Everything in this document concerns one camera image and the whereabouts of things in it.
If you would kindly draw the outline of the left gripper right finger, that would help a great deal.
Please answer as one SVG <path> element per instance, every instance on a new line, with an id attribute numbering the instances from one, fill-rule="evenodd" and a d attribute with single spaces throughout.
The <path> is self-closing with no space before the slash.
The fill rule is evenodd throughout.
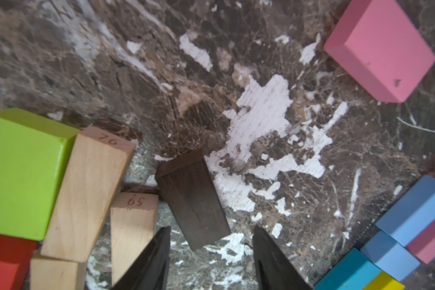
<path id="1" fill-rule="evenodd" d="M 256 226 L 253 256 L 260 290 L 312 290 L 268 232 Z"/>

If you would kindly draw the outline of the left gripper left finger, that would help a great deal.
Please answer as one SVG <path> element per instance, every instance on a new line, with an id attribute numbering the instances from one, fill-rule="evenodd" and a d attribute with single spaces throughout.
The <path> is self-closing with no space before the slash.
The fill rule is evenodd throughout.
<path id="1" fill-rule="evenodd" d="M 171 227 L 162 227 L 112 290 L 165 290 L 170 263 Z"/>

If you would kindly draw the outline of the teal block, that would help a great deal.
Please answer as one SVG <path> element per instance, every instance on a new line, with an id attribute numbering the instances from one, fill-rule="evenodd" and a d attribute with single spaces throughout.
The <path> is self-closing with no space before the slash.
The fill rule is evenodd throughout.
<path id="1" fill-rule="evenodd" d="M 381 270 L 353 248 L 315 286 L 315 290 L 362 290 Z"/>

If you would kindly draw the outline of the dark brown block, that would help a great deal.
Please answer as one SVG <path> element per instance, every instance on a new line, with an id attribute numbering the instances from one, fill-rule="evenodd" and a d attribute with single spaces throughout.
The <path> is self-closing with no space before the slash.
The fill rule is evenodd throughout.
<path id="1" fill-rule="evenodd" d="M 232 233 L 202 150 L 159 164 L 155 180 L 193 251 Z"/>

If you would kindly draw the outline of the yellow block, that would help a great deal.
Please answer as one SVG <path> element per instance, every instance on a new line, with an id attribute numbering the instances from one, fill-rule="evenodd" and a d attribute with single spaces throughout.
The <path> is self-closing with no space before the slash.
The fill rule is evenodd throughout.
<path id="1" fill-rule="evenodd" d="M 404 290 L 405 286 L 382 271 L 362 290 Z"/>

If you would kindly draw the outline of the blue block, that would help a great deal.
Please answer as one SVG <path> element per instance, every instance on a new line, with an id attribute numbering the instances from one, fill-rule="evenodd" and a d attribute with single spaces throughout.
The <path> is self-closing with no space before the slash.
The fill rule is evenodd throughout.
<path id="1" fill-rule="evenodd" d="M 377 222 L 406 247 L 435 220 L 435 178 L 423 176 Z"/>
<path id="2" fill-rule="evenodd" d="M 374 235 L 360 251 L 377 267 L 399 282 L 421 265 L 417 258 L 401 244 L 382 231 Z"/>

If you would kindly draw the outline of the green block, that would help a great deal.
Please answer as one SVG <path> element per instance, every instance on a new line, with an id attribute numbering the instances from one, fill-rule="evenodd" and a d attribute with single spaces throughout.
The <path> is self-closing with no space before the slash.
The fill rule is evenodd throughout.
<path id="1" fill-rule="evenodd" d="M 0 110 L 0 234 L 43 240 L 79 129 Z"/>

